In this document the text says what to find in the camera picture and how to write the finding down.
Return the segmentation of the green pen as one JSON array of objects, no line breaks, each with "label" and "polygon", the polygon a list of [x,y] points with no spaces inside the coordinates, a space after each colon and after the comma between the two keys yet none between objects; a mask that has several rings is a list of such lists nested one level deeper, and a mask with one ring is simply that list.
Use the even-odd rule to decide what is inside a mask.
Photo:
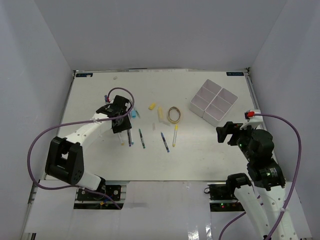
[{"label": "green pen", "polygon": [[140,128],[138,129],[138,132],[139,132],[139,137],[140,137],[140,141],[141,141],[142,147],[143,147],[143,149],[145,149],[146,145],[145,145],[143,134],[142,134],[142,131],[141,131]]}]

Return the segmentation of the blue pen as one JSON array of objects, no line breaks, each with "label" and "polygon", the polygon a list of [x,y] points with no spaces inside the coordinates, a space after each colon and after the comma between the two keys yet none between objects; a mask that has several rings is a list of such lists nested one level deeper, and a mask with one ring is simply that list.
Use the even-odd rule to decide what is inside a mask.
[{"label": "blue pen", "polygon": [[163,134],[162,131],[160,132],[160,134],[161,134],[161,138],[162,138],[162,141],[163,141],[163,143],[164,143],[165,149],[166,149],[167,153],[169,153],[169,152],[170,152],[170,149],[169,149],[169,146],[168,146],[167,141],[166,141],[166,139],[165,139],[165,136],[164,136],[164,134]]}]

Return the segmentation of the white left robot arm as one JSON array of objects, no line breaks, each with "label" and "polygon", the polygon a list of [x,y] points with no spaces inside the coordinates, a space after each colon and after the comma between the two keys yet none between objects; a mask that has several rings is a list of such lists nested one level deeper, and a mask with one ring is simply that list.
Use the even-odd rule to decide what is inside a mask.
[{"label": "white left robot arm", "polygon": [[50,142],[45,165],[45,173],[71,186],[88,189],[94,199],[105,196],[106,180],[85,170],[84,152],[106,131],[114,134],[132,128],[126,115],[132,107],[132,102],[120,95],[106,105],[96,110],[91,122],[81,126],[73,133],[56,136]]}]

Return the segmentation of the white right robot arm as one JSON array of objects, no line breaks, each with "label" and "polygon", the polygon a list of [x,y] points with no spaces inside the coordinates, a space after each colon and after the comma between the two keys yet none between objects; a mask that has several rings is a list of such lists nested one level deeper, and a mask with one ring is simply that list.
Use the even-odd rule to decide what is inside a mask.
[{"label": "white right robot arm", "polygon": [[217,141],[237,146],[248,161],[248,173],[229,175],[226,195],[241,203],[260,240],[298,239],[290,212],[284,207],[286,181],[273,159],[273,136],[266,130],[228,121],[217,127]]}]

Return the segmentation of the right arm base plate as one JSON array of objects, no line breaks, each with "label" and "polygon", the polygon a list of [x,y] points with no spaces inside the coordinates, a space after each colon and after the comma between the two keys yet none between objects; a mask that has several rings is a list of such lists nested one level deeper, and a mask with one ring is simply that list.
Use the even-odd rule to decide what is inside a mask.
[{"label": "right arm base plate", "polygon": [[212,213],[244,211],[239,200],[230,194],[225,184],[209,184],[203,192],[209,197],[209,206]]}]

